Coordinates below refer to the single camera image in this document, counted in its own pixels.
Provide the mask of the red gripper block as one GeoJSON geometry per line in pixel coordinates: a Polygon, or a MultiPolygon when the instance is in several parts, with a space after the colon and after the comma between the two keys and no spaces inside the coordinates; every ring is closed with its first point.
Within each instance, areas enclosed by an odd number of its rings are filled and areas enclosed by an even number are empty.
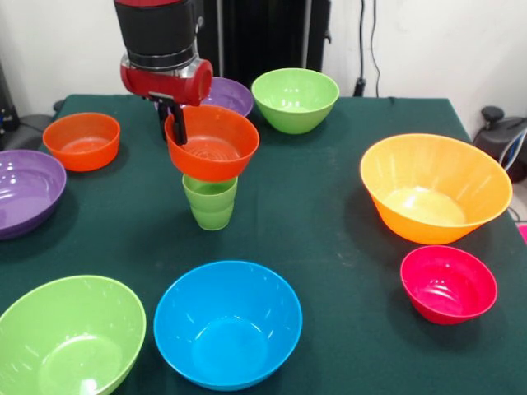
{"type": "MultiPolygon", "coordinates": [[[[171,71],[148,71],[134,67],[125,54],[120,63],[120,76],[125,88],[138,96],[156,100],[171,99],[170,112],[174,117],[173,132],[175,143],[187,143],[184,112],[180,105],[200,105],[208,96],[211,86],[212,64],[201,58],[195,58],[189,65],[171,71]]],[[[164,103],[156,103],[161,137],[166,141],[165,122],[169,108],[164,103]]]]}

